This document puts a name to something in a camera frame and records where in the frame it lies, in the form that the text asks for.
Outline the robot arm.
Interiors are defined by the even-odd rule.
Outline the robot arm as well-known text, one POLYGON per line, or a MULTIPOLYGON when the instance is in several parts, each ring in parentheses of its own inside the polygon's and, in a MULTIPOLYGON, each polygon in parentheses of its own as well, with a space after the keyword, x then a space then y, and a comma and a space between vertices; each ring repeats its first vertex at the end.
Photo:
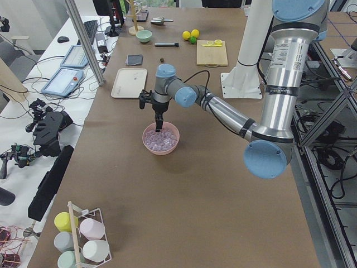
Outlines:
POLYGON ((155 87, 142 91, 139 107, 151 104, 156 131, 163 127, 163 115, 170 100, 182 107, 198 104, 224 127, 246 139, 244 151, 247 169, 262 179, 280 176, 290 163, 293 146, 291 121, 303 66, 311 42, 324 38, 327 30, 328 1, 272 1, 268 5, 270 22, 261 30, 274 39, 264 104, 259 122, 248 118, 220 99, 207 87, 188 85, 176 76, 175 67, 161 64, 156 71, 155 87))

